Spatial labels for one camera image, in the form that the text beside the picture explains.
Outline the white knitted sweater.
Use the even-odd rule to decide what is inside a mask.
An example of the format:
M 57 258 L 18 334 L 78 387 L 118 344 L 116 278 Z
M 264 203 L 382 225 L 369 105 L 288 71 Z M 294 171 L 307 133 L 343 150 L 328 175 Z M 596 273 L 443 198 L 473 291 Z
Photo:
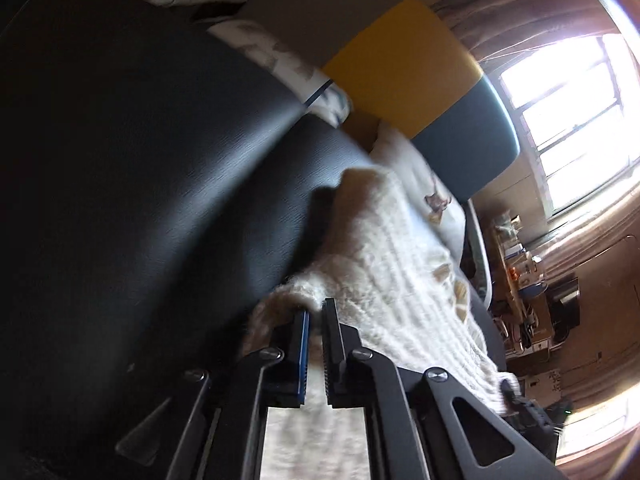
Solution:
M 256 306 L 243 353 L 262 348 L 298 307 L 320 320 L 326 298 L 335 300 L 338 318 L 359 330 L 366 347 L 407 370 L 442 367 L 491 411 L 506 414 L 500 384 L 518 381 L 490 358 L 472 315 L 470 286 L 445 247 L 419 236 L 392 170 L 343 172 L 321 248 L 305 270 Z M 312 330 L 303 407 L 268 415 L 264 479 L 368 478 L 363 417 L 326 402 L 321 345 L 319 330 Z

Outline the cluttered wooden shelf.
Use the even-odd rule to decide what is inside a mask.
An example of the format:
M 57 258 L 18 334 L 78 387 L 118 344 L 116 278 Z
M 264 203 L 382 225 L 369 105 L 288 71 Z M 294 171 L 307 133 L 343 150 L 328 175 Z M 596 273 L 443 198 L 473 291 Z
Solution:
M 505 211 L 491 220 L 490 312 L 509 360 L 558 350 L 580 324 L 575 275 L 548 282 L 544 263 L 522 243 L 521 219 Z

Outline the black leather ottoman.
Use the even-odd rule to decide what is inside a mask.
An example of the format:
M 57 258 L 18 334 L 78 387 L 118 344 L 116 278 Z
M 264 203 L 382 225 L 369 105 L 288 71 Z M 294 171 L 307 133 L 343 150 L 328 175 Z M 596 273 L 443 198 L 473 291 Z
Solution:
M 117 442 L 188 370 L 233 372 L 371 166 L 167 10 L 32 0 L 1 37 L 2 477 L 142 479 Z

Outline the white deer print pillow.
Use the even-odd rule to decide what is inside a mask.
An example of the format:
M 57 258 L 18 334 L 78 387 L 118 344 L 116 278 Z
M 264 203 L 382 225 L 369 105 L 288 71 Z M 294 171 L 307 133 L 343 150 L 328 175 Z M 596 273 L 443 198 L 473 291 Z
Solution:
M 397 174 L 413 210 L 438 235 L 454 262 L 459 263 L 465 238 L 464 211 L 418 149 L 398 129 L 381 122 L 370 157 Z

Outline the blue triangle pattern pillow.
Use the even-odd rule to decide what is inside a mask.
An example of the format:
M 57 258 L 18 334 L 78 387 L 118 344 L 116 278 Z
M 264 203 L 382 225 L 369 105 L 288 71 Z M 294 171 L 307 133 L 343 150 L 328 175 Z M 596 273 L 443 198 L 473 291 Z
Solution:
M 210 26 L 207 32 L 276 77 L 307 107 L 309 114 L 334 128 L 350 115 L 352 101 L 347 93 L 259 24 L 228 20 Z

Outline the window with curtains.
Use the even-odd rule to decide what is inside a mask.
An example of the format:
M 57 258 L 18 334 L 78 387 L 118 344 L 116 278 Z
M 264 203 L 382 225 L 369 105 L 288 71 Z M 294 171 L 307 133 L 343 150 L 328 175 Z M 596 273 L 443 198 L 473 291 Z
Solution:
M 506 99 L 553 218 L 639 162 L 639 63 L 598 0 L 439 0 Z

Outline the yellow teal grey sofa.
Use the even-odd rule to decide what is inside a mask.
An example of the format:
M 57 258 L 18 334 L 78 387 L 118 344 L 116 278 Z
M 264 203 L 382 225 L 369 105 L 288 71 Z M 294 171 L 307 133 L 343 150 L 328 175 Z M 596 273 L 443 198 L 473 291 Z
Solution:
M 420 0 L 248 0 L 265 27 L 352 99 L 346 130 L 405 133 L 458 200 L 520 154 L 506 108 L 470 51 Z

